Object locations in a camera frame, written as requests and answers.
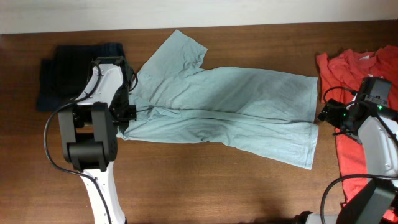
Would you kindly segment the light blue t-shirt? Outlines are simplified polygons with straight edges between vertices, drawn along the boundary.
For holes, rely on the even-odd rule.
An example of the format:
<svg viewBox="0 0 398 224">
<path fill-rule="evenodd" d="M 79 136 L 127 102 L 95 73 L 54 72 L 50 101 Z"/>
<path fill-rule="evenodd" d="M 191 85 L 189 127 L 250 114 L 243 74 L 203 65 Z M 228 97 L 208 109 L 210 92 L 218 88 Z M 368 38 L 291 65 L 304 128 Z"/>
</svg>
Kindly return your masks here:
<svg viewBox="0 0 398 224">
<path fill-rule="evenodd" d="M 311 169 L 318 139 L 317 78 L 273 70 L 202 68 L 207 49 L 176 30 L 138 73 L 137 119 L 118 136 L 218 142 Z"/>
</svg>

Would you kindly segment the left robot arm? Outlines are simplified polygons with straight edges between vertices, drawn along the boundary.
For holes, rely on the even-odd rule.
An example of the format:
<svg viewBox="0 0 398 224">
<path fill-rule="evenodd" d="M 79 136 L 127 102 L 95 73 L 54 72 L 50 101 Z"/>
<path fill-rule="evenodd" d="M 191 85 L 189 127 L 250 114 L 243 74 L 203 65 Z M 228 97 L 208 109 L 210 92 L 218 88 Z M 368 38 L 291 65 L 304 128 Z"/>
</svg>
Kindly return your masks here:
<svg viewBox="0 0 398 224">
<path fill-rule="evenodd" d="M 82 179 L 95 223 L 126 223 L 114 182 L 117 132 L 136 119 L 129 102 L 134 72 L 122 56 L 91 61 L 89 79 L 58 112 L 64 159 Z"/>
</svg>

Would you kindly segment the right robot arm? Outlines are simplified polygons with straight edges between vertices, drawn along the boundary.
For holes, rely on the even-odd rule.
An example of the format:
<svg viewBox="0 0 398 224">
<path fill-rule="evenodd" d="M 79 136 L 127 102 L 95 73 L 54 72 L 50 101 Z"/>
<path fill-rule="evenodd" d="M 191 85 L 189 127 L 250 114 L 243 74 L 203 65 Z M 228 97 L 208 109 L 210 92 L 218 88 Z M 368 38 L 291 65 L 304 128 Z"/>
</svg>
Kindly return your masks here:
<svg viewBox="0 0 398 224">
<path fill-rule="evenodd" d="M 367 173 L 337 178 L 325 189 L 319 213 L 304 211 L 292 223 L 388 223 L 385 213 L 397 212 L 397 111 L 387 104 L 391 86 L 388 80 L 366 77 L 359 90 L 350 91 L 354 95 L 350 103 L 326 100 L 318 119 L 363 146 Z M 325 215 L 329 191 L 348 179 L 368 182 L 339 214 Z"/>
</svg>

